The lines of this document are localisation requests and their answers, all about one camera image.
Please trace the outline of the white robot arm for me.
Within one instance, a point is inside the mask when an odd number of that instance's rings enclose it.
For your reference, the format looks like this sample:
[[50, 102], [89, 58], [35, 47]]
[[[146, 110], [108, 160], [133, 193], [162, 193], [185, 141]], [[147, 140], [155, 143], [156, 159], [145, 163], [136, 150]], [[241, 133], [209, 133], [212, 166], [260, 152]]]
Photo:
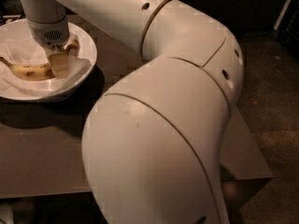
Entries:
[[88, 182], [107, 224], [230, 224], [220, 147], [241, 92], [234, 35], [179, 0], [21, 0], [34, 33], [64, 9], [140, 54], [82, 134]]

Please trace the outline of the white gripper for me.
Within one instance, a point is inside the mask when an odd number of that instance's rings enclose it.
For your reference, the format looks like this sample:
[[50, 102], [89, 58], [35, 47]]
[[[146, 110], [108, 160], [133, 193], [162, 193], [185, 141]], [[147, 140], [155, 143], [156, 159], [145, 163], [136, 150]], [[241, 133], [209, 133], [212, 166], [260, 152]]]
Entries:
[[[67, 18], [54, 23], [40, 23], [27, 20], [31, 34], [38, 45], [43, 48], [64, 46], [69, 39]], [[56, 78], [68, 76], [68, 55], [65, 52], [47, 55], [51, 70]]]

